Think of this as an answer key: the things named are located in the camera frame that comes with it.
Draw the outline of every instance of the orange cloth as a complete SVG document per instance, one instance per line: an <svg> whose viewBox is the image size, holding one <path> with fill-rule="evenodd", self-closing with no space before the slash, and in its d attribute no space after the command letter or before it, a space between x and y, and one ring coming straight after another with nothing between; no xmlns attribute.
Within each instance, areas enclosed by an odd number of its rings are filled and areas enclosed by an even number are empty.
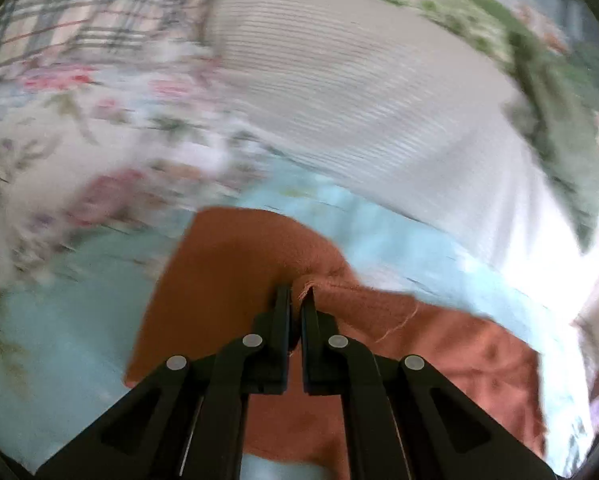
<svg viewBox="0 0 599 480"><path fill-rule="evenodd" d="M250 331L279 284L292 283L294 315L312 286L318 310L375 354L420 354L536 454L543 453L537 354L496 323L359 285L326 238L261 210L199 213L145 315L126 374L136 384L171 355L197 359ZM312 462L349 478L339 397L308 397L301 352L289 390L251 396L244 450Z"/></svg>

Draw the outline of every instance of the green floral fabric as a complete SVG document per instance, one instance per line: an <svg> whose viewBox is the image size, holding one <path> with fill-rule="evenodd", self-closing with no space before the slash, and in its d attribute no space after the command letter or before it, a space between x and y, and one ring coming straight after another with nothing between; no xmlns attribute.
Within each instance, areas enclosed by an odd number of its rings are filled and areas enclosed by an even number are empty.
<svg viewBox="0 0 599 480"><path fill-rule="evenodd" d="M504 71L513 71L509 27L473 0L385 0L410 7L426 19L463 38L492 58Z"/></svg>

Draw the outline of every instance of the bed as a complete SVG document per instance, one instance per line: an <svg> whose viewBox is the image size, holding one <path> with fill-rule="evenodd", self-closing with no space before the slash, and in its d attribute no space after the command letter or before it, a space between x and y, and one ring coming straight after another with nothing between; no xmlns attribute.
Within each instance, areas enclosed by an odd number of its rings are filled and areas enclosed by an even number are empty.
<svg viewBox="0 0 599 480"><path fill-rule="evenodd" d="M566 323L587 286L570 279L582 257L534 152L502 111L521 97L499 64L505 56L477 54L379 0L101 5L82 23L73 0L60 32L33 41L16 31L0 51L0 449L35 470L127 391L121 377L169 254L196 210L229 204L310 226L370 286L490 317L524 340L541 355L545 460L567 475L583 462L593 431ZM329 34L302 23L294 36L302 16L327 6ZM2 21L24 26L22 8ZM337 23L352 9L376 28L344 41ZM411 27L389 27L395 19ZM202 23L193 39L205 46L190 41ZM103 51L111 35L115 48ZM345 62L369 52L372 63ZM435 68L418 73L425 65ZM458 65L483 84L459 81ZM328 81L325 67L335 67ZM390 69L415 76L395 82ZM335 96L328 106L307 105L324 85ZM393 96L404 89L435 96L425 107L409 102L409 146L390 122L405 115L377 113L378 102L399 110ZM243 467L243 478L294 475L325 473L252 456Z"/></svg>

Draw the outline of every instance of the gray fabric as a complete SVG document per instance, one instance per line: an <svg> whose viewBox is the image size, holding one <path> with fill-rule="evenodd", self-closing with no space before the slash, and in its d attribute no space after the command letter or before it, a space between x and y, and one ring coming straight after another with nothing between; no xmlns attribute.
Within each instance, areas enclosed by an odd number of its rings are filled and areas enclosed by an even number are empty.
<svg viewBox="0 0 599 480"><path fill-rule="evenodd" d="M564 75L564 61L533 37L513 32L516 77L538 117L529 135L573 221L582 251L599 218L599 146L592 113Z"/></svg>

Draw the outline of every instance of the blanket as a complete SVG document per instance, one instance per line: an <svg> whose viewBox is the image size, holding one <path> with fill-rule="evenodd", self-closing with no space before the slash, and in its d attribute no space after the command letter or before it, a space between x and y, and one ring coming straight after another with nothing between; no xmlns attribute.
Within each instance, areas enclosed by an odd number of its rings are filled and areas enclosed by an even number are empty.
<svg viewBox="0 0 599 480"><path fill-rule="evenodd" d="M359 285L326 238L262 210L211 208L196 216L158 283L126 381L134 384L173 354L212 354L250 331L279 283L292 283L294 314L310 288L340 331L377 354L423 355L535 453L543 452L537 354L498 324L412 296ZM301 356L289 391L250 402L245 451L312 462L347 478L337 397L308 397Z"/></svg>

